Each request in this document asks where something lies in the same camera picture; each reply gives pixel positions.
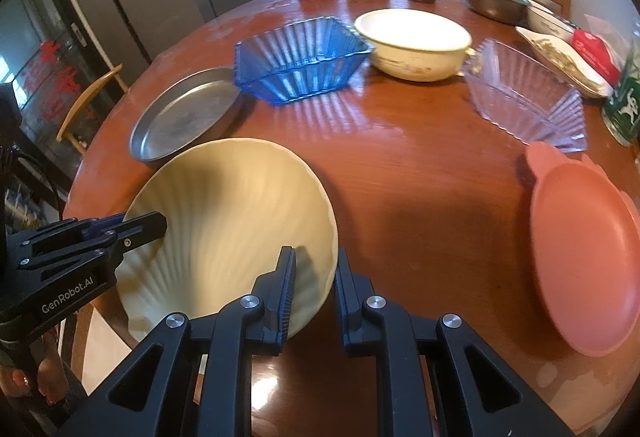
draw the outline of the clear glass dish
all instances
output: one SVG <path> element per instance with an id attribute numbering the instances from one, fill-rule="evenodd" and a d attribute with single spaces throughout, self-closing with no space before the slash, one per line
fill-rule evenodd
<path id="1" fill-rule="evenodd" d="M 486 40 L 462 67 L 480 115 L 529 144 L 562 152 L 587 149 L 580 93 L 533 58 Z"/>
<path id="2" fill-rule="evenodd" d="M 372 46 L 332 16 L 236 44 L 236 86 L 273 105 L 343 88 Z"/>

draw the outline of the metal pan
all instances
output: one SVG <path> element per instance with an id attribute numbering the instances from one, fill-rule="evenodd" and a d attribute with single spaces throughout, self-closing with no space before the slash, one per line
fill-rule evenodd
<path id="1" fill-rule="evenodd" d="M 131 132 L 131 155 L 159 167 L 180 152 L 217 140 L 238 114 L 242 95 L 233 69 L 196 72 L 165 90 Z"/>
<path id="2" fill-rule="evenodd" d="M 472 11 L 491 20 L 519 26 L 527 18 L 529 0 L 465 0 Z"/>

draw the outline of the glass jar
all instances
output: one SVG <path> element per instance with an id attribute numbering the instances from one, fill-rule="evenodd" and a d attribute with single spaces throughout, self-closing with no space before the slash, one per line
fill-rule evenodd
<path id="1" fill-rule="evenodd" d="M 623 146 L 629 146 L 640 132 L 640 20 L 634 25 L 622 76 L 602 107 L 604 124 Z"/>

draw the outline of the window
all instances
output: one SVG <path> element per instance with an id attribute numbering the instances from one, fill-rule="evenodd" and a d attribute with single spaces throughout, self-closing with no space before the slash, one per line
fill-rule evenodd
<path id="1" fill-rule="evenodd" d="M 20 108 L 24 107 L 27 104 L 27 93 L 24 92 L 24 89 L 18 85 L 18 82 L 15 80 L 14 73 L 9 69 L 9 65 L 6 64 L 4 58 L 0 56 L 0 83 L 13 83 L 14 84 L 14 94 L 15 99 L 18 101 L 18 106 Z"/>

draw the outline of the white enamel bowl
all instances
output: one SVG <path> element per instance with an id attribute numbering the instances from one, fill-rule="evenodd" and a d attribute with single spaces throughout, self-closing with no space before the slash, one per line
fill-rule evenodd
<path id="1" fill-rule="evenodd" d="M 283 245 L 295 247 L 297 263 L 289 336 L 329 295 L 334 211 L 318 177 L 280 145 L 228 139 L 191 148 L 149 180 L 126 219 L 154 210 L 167 218 L 164 239 L 130 251 L 116 270 L 137 341 L 171 312 L 200 317 L 251 292 Z"/>
<path id="2" fill-rule="evenodd" d="M 550 34 L 571 43 L 574 36 L 575 27 L 568 21 L 554 15 L 550 11 L 547 13 L 537 7 L 530 6 L 527 10 L 529 29 L 540 34 Z"/>
<path id="3" fill-rule="evenodd" d="M 456 74 L 471 45 L 464 27 L 425 11 L 371 11 L 358 17 L 354 26 L 375 47 L 370 58 L 375 67 L 415 82 Z"/>

